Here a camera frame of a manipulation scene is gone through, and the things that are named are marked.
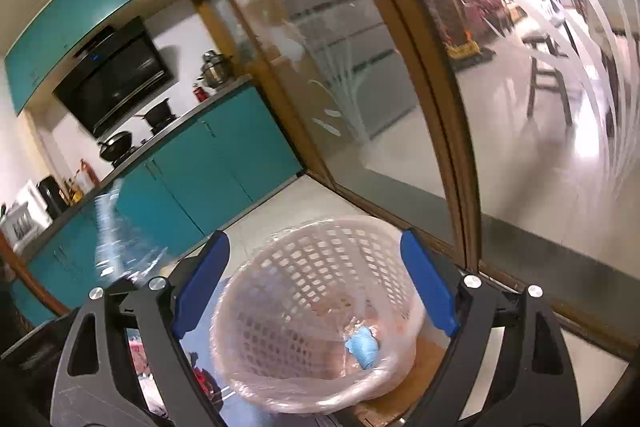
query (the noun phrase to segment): red object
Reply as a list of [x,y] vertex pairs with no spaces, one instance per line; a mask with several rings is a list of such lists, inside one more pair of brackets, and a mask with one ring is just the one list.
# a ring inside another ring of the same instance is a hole
[[96,187],[100,185],[100,180],[98,179],[98,176],[94,171],[94,168],[91,165],[89,165],[89,163],[84,161],[82,158],[80,159],[80,170],[86,172],[89,175],[89,179],[91,179],[91,181],[94,182],[94,185]]
[[196,379],[198,380],[200,387],[204,391],[204,394],[206,394],[207,396],[211,396],[211,394],[213,393],[213,389],[209,385],[207,377],[204,376],[204,373],[197,367],[194,367],[193,374],[196,376]]
[[199,86],[198,84],[193,84],[193,94],[198,99],[198,102],[204,102],[209,98],[209,93],[207,93],[207,91],[205,91],[202,86]]

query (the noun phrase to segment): sliding glass door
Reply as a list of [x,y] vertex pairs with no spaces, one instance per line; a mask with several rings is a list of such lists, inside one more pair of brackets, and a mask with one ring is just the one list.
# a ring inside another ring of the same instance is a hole
[[376,0],[230,1],[302,120],[332,188],[419,229],[464,266],[446,136],[392,5],[383,14]]
[[424,1],[472,137],[479,269],[538,284],[604,344],[633,346],[638,0]]

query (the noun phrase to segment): teal upper cabinet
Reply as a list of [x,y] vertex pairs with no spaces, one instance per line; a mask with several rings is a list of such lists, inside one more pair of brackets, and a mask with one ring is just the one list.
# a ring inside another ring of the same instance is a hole
[[252,201],[302,170],[255,87],[244,89],[202,118],[219,153]]
[[130,0],[52,0],[6,56],[15,112],[66,52]]
[[151,163],[193,222],[209,234],[251,205],[206,125],[197,121],[156,152]]

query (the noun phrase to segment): black wok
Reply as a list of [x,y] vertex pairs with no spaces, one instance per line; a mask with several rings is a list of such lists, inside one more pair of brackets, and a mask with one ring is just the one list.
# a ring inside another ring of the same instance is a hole
[[129,149],[131,149],[132,135],[129,131],[120,131],[105,142],[98,142],[102,146],[100,158],[108,162],[114,162]]

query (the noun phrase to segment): white wall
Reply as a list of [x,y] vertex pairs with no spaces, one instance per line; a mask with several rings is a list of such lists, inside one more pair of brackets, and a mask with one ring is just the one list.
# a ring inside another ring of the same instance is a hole
[[20,144],[18,120],[9,94],[9,83],[0,58],[0,203],[10,206],[18,190],[29,180],[40,181]]
[[[200,74],[202,54],[218,49],[190,0],[171,4],[145,20],[145,26],[167,67],[174,74],[174,81],[161,87],[161,91],[139,107],[136,113],[143,114],[168,98],[172,112],[180,117],[198,104],[193,94],[193,83]],[[99,156],[100,148],[95,138],[58,100],[53,99],[46,112],[34,115],[34,118],[38,121],[40,136],[60,174],[66,177],[74,175],[81,158],[91,163],[100,178],[111,172],[111,164]],[[110,132],[110,136],[121,130],[132,133],[134,146],[152,137],[150,127],[142,118],[129,118]]]

